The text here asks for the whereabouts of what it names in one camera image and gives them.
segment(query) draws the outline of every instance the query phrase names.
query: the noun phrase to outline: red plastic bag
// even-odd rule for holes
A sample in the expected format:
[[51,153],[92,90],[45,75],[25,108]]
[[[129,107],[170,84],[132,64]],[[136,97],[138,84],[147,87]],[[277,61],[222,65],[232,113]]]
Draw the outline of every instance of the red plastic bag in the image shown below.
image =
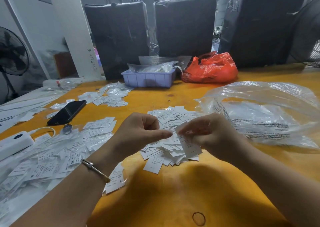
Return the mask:
[[237,75],[238,69],[230,54],[216,54],[216,51],[213,51],[200,58],[194,57],[190,66],[183,72],[182,80],[187,83],[223,83],[235,80]]

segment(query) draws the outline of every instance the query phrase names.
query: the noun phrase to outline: standing fan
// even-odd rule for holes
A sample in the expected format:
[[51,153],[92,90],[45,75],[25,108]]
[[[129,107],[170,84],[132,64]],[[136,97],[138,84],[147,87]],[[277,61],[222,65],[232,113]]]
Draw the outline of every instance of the standing fan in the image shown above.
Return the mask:
[[320,67],[320,0],[311,0],[299,11],[290,55],[300,63]]
[[29,55],[21,39],[12,31],[0,27],[0,72],[12,91],[12,99],[17,98],[18,94],[14,90],[7,74],[22,76],[29,68]]

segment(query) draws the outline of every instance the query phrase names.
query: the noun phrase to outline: black smartphone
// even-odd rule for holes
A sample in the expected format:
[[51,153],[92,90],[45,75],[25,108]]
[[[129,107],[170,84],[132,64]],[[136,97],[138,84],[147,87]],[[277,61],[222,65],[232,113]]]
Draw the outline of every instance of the black smartphone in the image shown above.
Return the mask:
[[80,110],[86,105],[86,103],[87,101],[69,102],[47,122],[48,126],[70,123],[71,120],[78,114],[78,112],[80,112]]

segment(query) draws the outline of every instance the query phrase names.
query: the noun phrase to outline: table surface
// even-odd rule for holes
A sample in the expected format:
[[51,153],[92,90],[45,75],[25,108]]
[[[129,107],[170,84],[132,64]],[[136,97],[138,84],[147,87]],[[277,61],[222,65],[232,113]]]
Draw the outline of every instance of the table surface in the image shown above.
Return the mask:
[[[310,88],[316,96],[320,94],[319,78],[319,70],[304,69],[302,65],[251,69],[238,75],[238,81],[295,83]],[[84,83],[47,107],[66,99],[76,99],[78,95],[95,91],[104,84],[105,81]],[[168,106],[184,106],[194,111],[197,106],[194,99],[218,86],[222,84],[175,81],[170,89],[135,89],[124,98],[129,102],[128,106],[107,107],[90,103],[72,124],[84,125],[105,117],[116,117],[115,132],[132,112],[146,113]],[[0,139],[44,127],[47,114],[47,110],[40,112],[32,120],[15,125],[0,134]],[[320,180],[320,151],[267,145],[257,147],[302,174]],[[143,171],[145,163],[140,153],[123,161],[126,186],[100,199],[88,221],[89,227],[197,226],[193,215],[199,225],[205,218],[205,226],[291,226],[249,177],[206,151],[199,156],[199,162],[162,166],[158,175]]]

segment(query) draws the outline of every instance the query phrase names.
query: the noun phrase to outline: left hand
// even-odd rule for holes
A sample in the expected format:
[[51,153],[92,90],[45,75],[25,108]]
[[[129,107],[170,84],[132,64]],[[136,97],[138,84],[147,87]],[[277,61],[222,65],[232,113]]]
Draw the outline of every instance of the left hand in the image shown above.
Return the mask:
[[122,161],[147,144],[172,136],[172,132],[159,128],[155,116],[134,112],[123,121],[107,143],[113,147],[114,153]]

